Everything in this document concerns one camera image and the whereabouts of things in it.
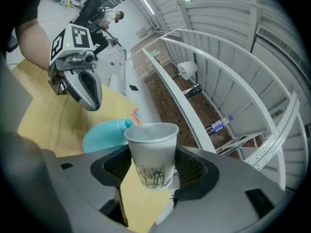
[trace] tree print on cup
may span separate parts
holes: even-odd
[[[144,166],[137,166],[136,171],[140,182],[148,188],[162,188],[169,184],[171,180],[165,182],[165,166],[147,168]]]

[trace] wooden table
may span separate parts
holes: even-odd
[[[100,109],[90,112],[69,95],[55,95],[48,84],[47,73],[27,60],[14,68],[13,74],[33,97],[18,133],[41,148],[54,151],[57,157],[83,154],[83,136],[98,123],[122,118],[134,121],[132,113],[138,105],[107,86],[102,86]],[[168,189],[159,192],[145,189],[134,164],[121,184],[121,194],[129,229],[139,233],[150,229],[170,196]]]

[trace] bottle neck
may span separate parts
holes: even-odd
[[[123,119],[120,120],[120,129],[124,133],[127,129],[129,129],[134,123],[131,119]]]

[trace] paper cup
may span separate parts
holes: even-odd
[[[172,123],[134,125],[124,133],[141,183],[161,190],[173,181],[179,128]]]

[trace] bottle label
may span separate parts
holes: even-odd
[[[215,123],[213,123],[212,125],[213,131],[217,132],[218,130],[221,130],[224,127],[224,124],[219,120]]]

